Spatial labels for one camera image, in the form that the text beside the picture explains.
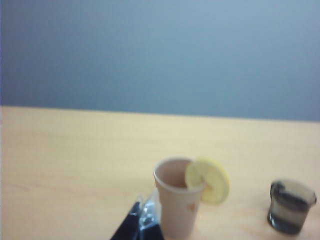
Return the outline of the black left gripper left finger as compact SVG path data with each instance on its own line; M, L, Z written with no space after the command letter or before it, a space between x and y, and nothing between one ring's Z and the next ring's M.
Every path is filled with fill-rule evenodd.
M111 240L137 240L139 235L140 201L135 201Z

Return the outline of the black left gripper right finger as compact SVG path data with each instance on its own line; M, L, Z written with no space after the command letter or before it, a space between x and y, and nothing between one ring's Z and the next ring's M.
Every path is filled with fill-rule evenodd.
M160 226L161 204L159 192L154 189L147 200L142 204L139 217L140 240L164 240Z

